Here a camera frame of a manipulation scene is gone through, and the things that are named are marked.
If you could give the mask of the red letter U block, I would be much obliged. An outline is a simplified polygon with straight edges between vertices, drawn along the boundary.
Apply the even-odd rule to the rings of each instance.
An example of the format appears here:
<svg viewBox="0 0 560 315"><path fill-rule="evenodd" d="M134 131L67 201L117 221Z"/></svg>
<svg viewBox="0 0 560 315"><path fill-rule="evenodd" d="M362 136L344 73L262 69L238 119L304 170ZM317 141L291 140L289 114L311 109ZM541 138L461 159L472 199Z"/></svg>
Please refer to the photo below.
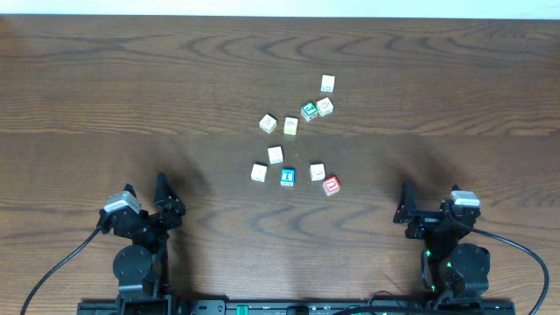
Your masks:
<svg viewBox="0 0 560 315"><path fill-rule="evenodd" d="M341 189L340 182L336 176L326 178L322 183L322 187L326 196L331 196Z"/></svg>

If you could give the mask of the blue letter T block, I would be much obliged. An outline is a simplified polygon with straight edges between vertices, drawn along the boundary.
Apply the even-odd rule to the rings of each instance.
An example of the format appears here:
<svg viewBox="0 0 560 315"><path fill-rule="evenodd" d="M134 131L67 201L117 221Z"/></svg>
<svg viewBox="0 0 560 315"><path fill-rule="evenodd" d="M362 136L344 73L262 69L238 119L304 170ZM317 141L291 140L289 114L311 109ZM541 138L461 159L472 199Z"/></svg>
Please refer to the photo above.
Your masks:
<svg viewBox="0 0 560 315"><path fill-rule="evenodd" d="M280 184L282 186L294 186L296 171L294 169L283 168L281 170Z"/></svg>

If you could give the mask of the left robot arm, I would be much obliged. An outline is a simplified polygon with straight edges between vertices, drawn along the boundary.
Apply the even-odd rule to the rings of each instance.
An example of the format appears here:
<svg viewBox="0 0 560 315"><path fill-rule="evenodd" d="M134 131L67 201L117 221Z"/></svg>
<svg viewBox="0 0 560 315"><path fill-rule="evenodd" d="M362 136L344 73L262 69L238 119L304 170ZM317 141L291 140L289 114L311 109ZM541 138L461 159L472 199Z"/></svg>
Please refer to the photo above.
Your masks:
<svg viewBox="0 0 560 315"><path fill-rule="evenodd" d="M167 176L157 175L154 205L143 210L132 185L108 198L97 227L103 234L131 240L115 256L113 273L118 280L119 314L183 314L184 301L171 293L167 241L169 231L182 225L186 206L170 186Z"/></svg>

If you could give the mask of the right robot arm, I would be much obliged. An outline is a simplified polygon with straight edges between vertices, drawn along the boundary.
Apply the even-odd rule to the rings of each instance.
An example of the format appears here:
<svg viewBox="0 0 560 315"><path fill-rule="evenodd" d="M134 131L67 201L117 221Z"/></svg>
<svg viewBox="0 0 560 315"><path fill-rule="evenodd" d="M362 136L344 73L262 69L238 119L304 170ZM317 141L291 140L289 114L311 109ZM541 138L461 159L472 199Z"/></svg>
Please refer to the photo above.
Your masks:
<svg viewBox="0 0 560 315"><path fill-rule="evenodd" d="M406 224L405 236L422 240L421 275L426 288L434 292L431 309L480 308L488 290L490 254L487 249L460 240L470 233L480 217L480 200L474 192L457 185L451 197L437 211L418 208L411 185L404 183L393 222Z"/></svg>

